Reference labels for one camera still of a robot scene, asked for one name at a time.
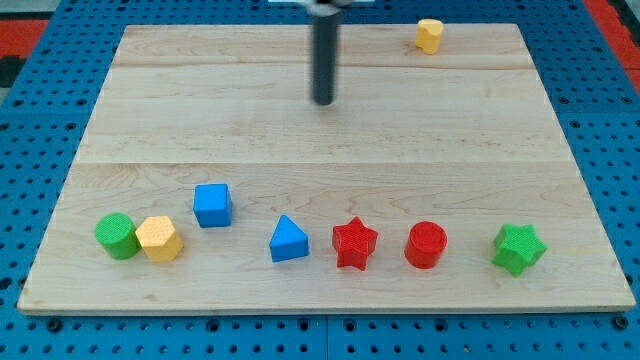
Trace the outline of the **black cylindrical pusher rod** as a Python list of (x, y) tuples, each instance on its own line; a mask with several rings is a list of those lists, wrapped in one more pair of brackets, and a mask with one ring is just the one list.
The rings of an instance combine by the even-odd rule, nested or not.
[(321, 106), (334, 101), (338, 34), (342, 21), (339, 9), (315, 9), (312, 12), (311, 94)]

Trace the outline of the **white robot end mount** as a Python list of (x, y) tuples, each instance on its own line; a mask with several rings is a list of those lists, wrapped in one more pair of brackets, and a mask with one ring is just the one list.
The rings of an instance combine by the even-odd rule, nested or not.
[(354, 2), (355, 0), (295, 0), (310, 15), (334, 15)]

